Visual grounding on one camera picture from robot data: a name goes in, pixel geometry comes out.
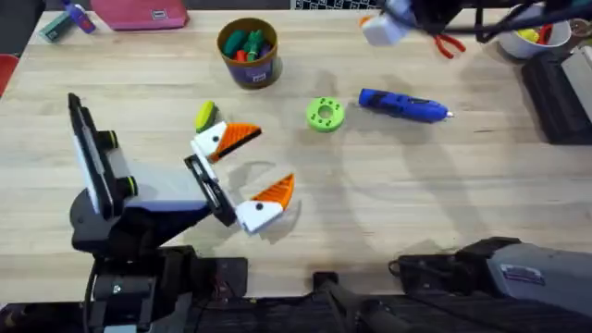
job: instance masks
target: black cable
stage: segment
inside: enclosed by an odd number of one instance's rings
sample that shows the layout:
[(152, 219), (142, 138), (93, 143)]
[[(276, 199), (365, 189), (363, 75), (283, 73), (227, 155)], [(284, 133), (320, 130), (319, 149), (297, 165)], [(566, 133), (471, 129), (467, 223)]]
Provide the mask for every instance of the black cable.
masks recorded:
[(91, 293), (93, 292), (94, 277), (96, 276), (96, 259), (92, 262), (91, 274), (86, 283), (86, 291), (84, 291), (84, 301), (82, 302), (82, 330), (84, 333), (90, 333), (89, 329), (89, 310), (91, 304)]
[(207, 302), (205, 303), (205, 305), (203, 307), (198, 306), (200, 309), (202, 309), (202, 311), (200, 312), (200, 315), (197, 317), (197, 321), (195, 322), (195, 328), (193, 329), (193, 333), (197, 333), (197, 329), (200, 327), (200, 323), (202, 322), (202, 317), (204, 316), (204, 312), (207, 311), (207, 304), (209, 304), (210, 301), (212, 301), (211, 298), (209, 300), (207, 300)]
[(520, 20), (511, 20), (506, 22), (499, 22), (485, 26), (453, 26), (446, 27), (446, 24), (427, 23), (419, 25), (416, 22), (404, 18), (395, 12), (390, 6), (387, 6), (387, 1), (382, 1), (381, 8), (395, 21), (408, 28), (420, 31), (441, 31), (441, 33), (449, 34), (477, 34), (481, 33), (500, 33), (506, 31), (517, 31), (521, 29), (540, 27), (545, 24), (556, 23), (568, 19), (575, 19), (585, 15), (592, 15), (592, 4), (572, 6), (562, 9), (547, 15), (541, 15), (535, 18), (524, 18)]

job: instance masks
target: orange marker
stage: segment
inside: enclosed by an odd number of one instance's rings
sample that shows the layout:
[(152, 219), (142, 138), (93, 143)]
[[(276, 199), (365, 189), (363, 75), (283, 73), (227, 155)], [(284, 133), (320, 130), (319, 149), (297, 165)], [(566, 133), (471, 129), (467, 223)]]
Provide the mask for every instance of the orange marker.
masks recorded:
[(246, 62), (247, 61), (247, 53), (239, 50), (237, 51), (237, 55), (236, 55), (236, 61), (240, 61), (240, 62)]

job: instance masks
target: green marker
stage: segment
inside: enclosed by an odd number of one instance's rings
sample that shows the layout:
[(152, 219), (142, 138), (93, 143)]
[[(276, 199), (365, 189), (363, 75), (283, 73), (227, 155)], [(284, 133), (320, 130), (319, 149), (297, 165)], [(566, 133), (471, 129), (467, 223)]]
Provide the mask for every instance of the green marker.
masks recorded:
[(255, 61), (259, 56), (259, 50), (263, 46), (264, 38), (263, 31), (251, 31), (247, 43), (244, 44), (242, 50), (247, 53), (247, 61)]
[(232, 32), (224, 44), (224, 56), (232, 59), (237, 51), (241, 49), (241, 45), (244, 43), (246, 37), (247, 32), (245, 31)]

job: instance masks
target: cup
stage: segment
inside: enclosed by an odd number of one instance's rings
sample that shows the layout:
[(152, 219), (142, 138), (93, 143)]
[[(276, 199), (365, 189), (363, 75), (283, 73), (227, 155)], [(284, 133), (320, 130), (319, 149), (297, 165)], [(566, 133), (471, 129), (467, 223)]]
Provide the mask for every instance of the cup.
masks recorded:
[[(224, 44), (236, 30), (243, 30), (247, 34), (251, 31), (261, 30), (265, 41), (271, 44), (271, 51), (255, 61), (240, 62), (224, 55)], [(217, 38), (217, 46), (222, 59), (226, 63), (232, 79), (242, 88), (264, 88), (273, 83), (279, 76), (278, 63), (278, 35), (271, 26), (259, 18), (239, 18), (227, 24)]]
[[(518, 15), (514, 20), (530, 19), (540, 16), (543, 13), (543, 6), (532, 5), (526, 11)], [(553, 24), (553, 31), (547, 44), (533, 43), (516, 31), (503, 32), (499, 35), (499, 44), (510, 56), (519, 59), (528, 59), (543, 51), (552, 50), (563, 46), (570, 40), (572, 29), (568, 21), (557, 22)]]

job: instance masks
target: pink case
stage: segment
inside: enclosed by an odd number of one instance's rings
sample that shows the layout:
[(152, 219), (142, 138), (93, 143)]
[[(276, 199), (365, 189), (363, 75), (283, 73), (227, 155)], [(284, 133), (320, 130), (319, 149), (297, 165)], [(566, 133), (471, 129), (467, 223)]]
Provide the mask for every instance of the pink case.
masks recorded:
[(91, 4), (113, 30), (181, 28), (189, 20), (181, 0), (91, 0)]

